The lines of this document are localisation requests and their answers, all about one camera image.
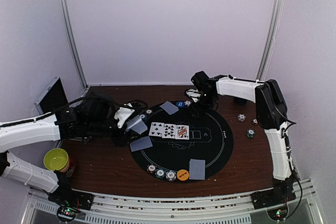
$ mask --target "wooden table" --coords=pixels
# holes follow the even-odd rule
[[[141,99],[150,106],[169,100],[186,100],[189,86],[126,86],[91,87],[104,92],[117,102]],[[210,179],[195,183],[168,183],[149,176],[132,158],[128,147],[114,147],[109,138],[93,138],[83,145],[64,141],[64,148],[77,158],[78,165],[71,178],[74,189],[102,194],[135,197],[198,197],[243,193],[272,187],[272,160],[268,141],[260,126],[253,126],[255,105],[241,106],[232,97],[220,97],[217,110],[229,123],[234,135],[234,151],[224,168]],[[239,122],[237,115],[247,116]],[[256,135],[249,139],[248,128]]]

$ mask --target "orange poker chip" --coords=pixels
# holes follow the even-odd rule
[[[186,181],[187,179],[189,179],[189,172],[187,170],[179,170],[177,172],[177,178],[180,181]]]

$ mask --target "white robotic arm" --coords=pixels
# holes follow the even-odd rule
[[[131,133],[125,131],[124,123],[135,111],[144,108],[138,101],[117,104],[117,111],[111,98],[102,94],[93,94],[81,105],[63,107],[53,113],[34,118],[0,123],[0,176],[12,178],[49,193],[52,201],[60,205],[70,202],[82,209],[90,208],[91,194],[73,191],[64,174],[39,168],[28,163],[8,150],[42,141],[57,141],[73,137],[113,136],[116,145],[123,143]]]
[[[191,80],[197,90],[190,89],[185,94],[194,101],[190,105],[194,116],[212,109],[218,95],[230,95],[237,101],[244,103],[249,100],[256,104],[257,120],[270,146],[274,188],[252,195],[255,208],[295,198],[292,184],[297,178],[287,135],[290,126],[287,122],[291,121],[286,117],[287,106],[278,83],[275,80],[250,81],[232,76],[209,78],[203,71],[196,73]]]
[[[223,77],[216,82],[217,93],[219,95],[230,95],[256,103],[255,88],[264,85],[264,82],[236,80],[234,77]],[[273,161],[273,177],[278,180],[285,180],[290,177],[288,153],[285,137],[287,133],[287,122],[283,122],[279,129],[264,129]]]

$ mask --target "white wall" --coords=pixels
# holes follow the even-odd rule
[[[279,81],[289,119],[298,122],[289,132],[298,168],[335,223],[335,0],[285,0],[267,78]]]
[[[68,0],[89,84],[254,79],[274,0]]]
[[[0,0],[0,122],[35,116],[33,102],[54,76],[68,100],[83,90],[71,58],[59,0]],[[13,152],[36,165],[55,143]],[[0,222],[18,223],[28,187],[0,177]]]

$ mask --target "white cable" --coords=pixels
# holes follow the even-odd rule
[[[31,163],[29,163],[30,165],[30,170],[31,170],[31,174],[30,174],[30,177],[28,178],[28,180],[25,182],[25,186],[27,185],[27,183],[31,180],[31,178],[33,177],[33,174],[34,174],[34,170],[33,170],[33,166]]]
[[[289,153],[291,151],[292,151],[292,149],[289,149],[288,151],[285,151],[285,152],[273,152],[273,151],[271,151],[271,153],[274,153],[274,154],[285,154],[285,153]]]

